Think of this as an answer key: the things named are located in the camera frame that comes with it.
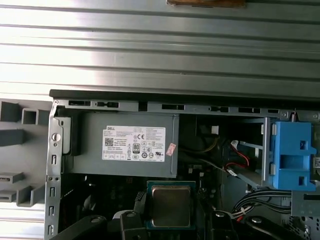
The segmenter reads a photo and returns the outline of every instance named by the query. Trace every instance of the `white label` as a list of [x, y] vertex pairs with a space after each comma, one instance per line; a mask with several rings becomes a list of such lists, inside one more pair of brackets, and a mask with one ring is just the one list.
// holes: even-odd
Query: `white label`
[[320, 157], [313, 158], [313, 167], [317, 169], [320, 168]]
[[230, 175], [232, 175], [234, 177], [237, 176], [237, 174], [234, 171], [232, 171], [231, 169], [227, 169], [227, 172], [230, 173]]
[[164, 162], [165, 127], [106, 126], [103, 130], [102, 159]]

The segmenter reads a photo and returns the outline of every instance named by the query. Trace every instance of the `barcode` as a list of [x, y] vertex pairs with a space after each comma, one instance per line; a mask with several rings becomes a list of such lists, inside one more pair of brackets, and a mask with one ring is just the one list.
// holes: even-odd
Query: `barcode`
[[105, 138], [104, 145], [106, 147], [113, 147], [114, 146], [114, 139], [113, 138]]
[[320, 168], [320, 157], [315, 157], [314, 158], [314, 167], [315, 168]]

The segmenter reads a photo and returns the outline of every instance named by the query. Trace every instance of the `corrugated metal surface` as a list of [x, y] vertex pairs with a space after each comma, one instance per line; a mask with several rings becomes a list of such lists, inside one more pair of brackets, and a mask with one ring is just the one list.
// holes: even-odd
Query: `corrugated metal surface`
[[320, 0], [0, 0], [0, 63], [3, 97], [82, 88], [319, 98]]
[[15, 202], [0, 202], [0, 239], [42, 240], [44, 232], [44, 203], [17, 207]]

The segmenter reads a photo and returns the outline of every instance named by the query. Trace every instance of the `cable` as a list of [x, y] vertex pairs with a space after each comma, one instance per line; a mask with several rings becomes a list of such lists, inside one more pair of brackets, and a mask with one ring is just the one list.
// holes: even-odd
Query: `cable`
[[187, 153], [193, 153], [193, 154], [203, 154], [203, 153], [206, 153], [206, 152], [209, 152], [211, 151], [212, 149], [215, 148], [215, 146], [217, 145], [218, 143], [218, 139], [219, 137], [216, 137], [212, 143], [211, 146], [209, 146], [208, 148], [204, 149], [204, 150], [190, 150], [190, 149], [186, 149], [186, 148], [180, 148], [181, 151], [184, 151], [184, 152], [187, 152]]
[[[288, 198], [291, 197], [291, 191], [284, 190], [259, 190], [244, 196], [240, 201], [238, 201], [234, 208], [232, 215], [237, 219], [243, 215], [251, 212], [255, 207], [265, 206], [274, 212], [280, 214], [290, 214], [290, 206], [281, 206], [274, 203], [270, 203], [271, 198]], [[258, 198], [269, 198], [267, 201]]]
[[244, 154], [242, 154], [241, 152], [239, 152], [239, 151], [238, 151], [234, 146], [232, 146], [231, 144], [230, 144], [230, 146], [231, 146], [231, 149], [232, 149], [236, 154], [238, 154], [240, 157], [242, 157], [242, 158], [245, 159], [246, 165], [249, 167], [249, 158], [248, 158], [247, 156], [245, 156]]
[[202, 162], [205, 162], [205, 163], [207, 163], [207, 164], [209, 164], [209, 165], [211, 165], [211, 166], [213, 166], [214, 168], [216, 168], [216, 169], [219, 169], [220, 171], [222, 171], [222, 172], [226, 172], [225, 170], [223, 170], [221, 167], [219, 167], [219, 166], [217, 166], [217, 165], [215, 165], [213, 162], [211, 162], [211, 161], [208, 161], [208, 160], [205, 160], [205, 159], [202, 159], [202, 158], [197, 158], [198, 160], [200, 160], [200, 161], [202, 161]]
[[238, 201], [233, 209], [237, 210], [237, 209], [241, 208], [243, 205], [245, 205], [245, 203], [248, 203], [248, 201], [250, 202], [250, 201], [255, 200], [257, 198], [269, 198], [269, 197], [271, 197], [271, 198], [276, 198], [276, 197], [278, 197], [278, 198], [287, 198], [287, 197], [291, 197], [291, 195], [289, 195], [289, 194], [263, 194], [263, 195], [258, 195], [258, 196], [256, 196], [256, 195], [247, 196], [247, 197], [244, 197], [243, 199], [241, 199], [240, 201]]
[[228, 162], [228, 163], [224, 166], [224, 169], [227, 171], [227, 170], [228, 170], [228, 166], [230, 166], [230, 165], [236, 165], [236, 166], [241, 167], [241, 168], [245, 168], [245, 167], [246, 167], [246, 166], [241, 165], [241, 164], [236, 163], [236, 162]]

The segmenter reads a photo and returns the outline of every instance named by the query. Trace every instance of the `rectangular cutout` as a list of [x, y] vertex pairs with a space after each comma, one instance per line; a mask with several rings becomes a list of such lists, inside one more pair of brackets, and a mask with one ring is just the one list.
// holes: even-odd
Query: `rectangular cutout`
[[10, 182], [9, 177], [0, 177], [0, 182]]
[[238, 108], [239, 113], [247, 113], [247, 114], [259, 114], [260, 108], [254, 108], [254, 107], [239, 107]]
[[50, 197], [55, 197], [56, 196], [56, 188], [55, 187], [50, 187]]
[[52, 155], [51, 157], [51, 164], [56, 165], [57, 164], [57, 155]]
[[54, 206], [50, 206], [49, 207], [49, 216], [54, 216], [55, 215], [55, 207]]
[[269, 114], [278, 114], [279, 110], [278, 109], [268, 109]]
[[308, 141], [300, 141], [300, 150], [308, 150]]
[[91, 101], [69, 101], [70, 106], [91, 106]]
[[303, 195], [303, 200], [319, 201], [320, 200], [320, 195], [304, 194]]
[[162, 104], [163, 110], [185, 110], [185, 105], [179, 105], [179, 104]]
[[96, 103], [96, 106], [97, 107], [108, 107], [108, 108], [117, 109], [117, 108], [119, 108], [119, 103], [118, 102], [114, 102], [114, 101], [108, 101], [108, 102], [98, 101]]
[[307, 170], [309, 159], [300, 155], [281, 155], [280, 169]]
[[138, 104], [138, 111], [139, 112], [148, 112], [148, 102], [147, 101], [140, 101]]
[[306, 186], [306, 178], [304, 176], [299, 177], [299, 186]]
[[48, 235], [53, 235], [54, 234], [54, 226], [53, 225], [49, 225], [48, 226]]
[[24, 110], [22, 117], [22, 124], [36, 124], [37, 122], [37, 112]]
[[221, 113], [228, 113], [229, 107], [227, 106], [211, 106], [209, 108], [210, 112], [221, 112]]

